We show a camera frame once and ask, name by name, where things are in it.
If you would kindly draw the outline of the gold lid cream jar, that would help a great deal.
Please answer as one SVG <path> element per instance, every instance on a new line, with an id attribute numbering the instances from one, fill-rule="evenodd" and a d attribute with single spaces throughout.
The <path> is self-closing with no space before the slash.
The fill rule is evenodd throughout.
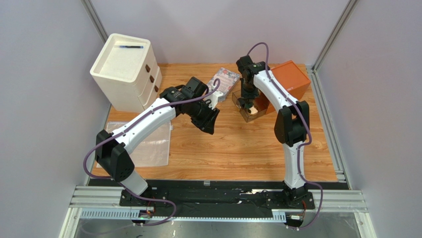
<path id="1" fill-rule="evenodd" d="M 251 108 L 247 109 L 247 112 L 248 112 L 250 115 L 256 115 L 256 114 L 259 112 L 259 109 L 258 109 L 258 108 L 256 108 L 256 107 L 251 107 Z"/>

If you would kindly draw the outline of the clear acrylic drawer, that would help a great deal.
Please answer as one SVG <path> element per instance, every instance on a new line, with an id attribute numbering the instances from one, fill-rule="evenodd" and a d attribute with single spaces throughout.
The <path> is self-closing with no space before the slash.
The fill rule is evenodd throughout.
<path id="1" fill-rule="evenodd" d="M 241 99 L 240 90 L 232 93 L 232 102 L 246 123 L 264 116 L 269 106 L 269 102 L 262 95 L 252 100 Z"/>

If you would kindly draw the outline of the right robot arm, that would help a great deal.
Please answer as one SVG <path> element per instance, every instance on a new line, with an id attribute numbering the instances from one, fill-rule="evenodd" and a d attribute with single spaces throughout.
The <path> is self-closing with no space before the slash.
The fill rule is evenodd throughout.
<path id="1" fill-rule="evenodd" d="M 308 195 L 304 169 L 304 147 L 311 143 L 309 104 L 298 101 L 275 78 L 266 62 L 253 62 L 249 55 L 240 57 L 236 65 L 241 73 L 241 96 L 237 105 L 252 107 L 260 95 L 266 96 L 277 111 L 274 134 L 285 155 L 285 177 L 281 200 L 294 207 Z"/>

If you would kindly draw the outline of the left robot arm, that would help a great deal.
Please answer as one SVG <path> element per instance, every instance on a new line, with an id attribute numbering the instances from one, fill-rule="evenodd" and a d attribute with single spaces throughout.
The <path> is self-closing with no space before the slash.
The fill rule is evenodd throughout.
<path id="1" fill-rule="evenodd" d="M 220 112 L 211 96 L 217 93 L 220 79 L 208 87 L 192 77 L 187 84 L 168 87 L 144 112 L 111 133 L 97 135 L 96 161 L 109 176 L 135 195 L 142 195 L 148 183 L 136 171 L 131 153 L 151 133 L 180 114 L 188 115 L 200 131 L 213 134 Z"/>

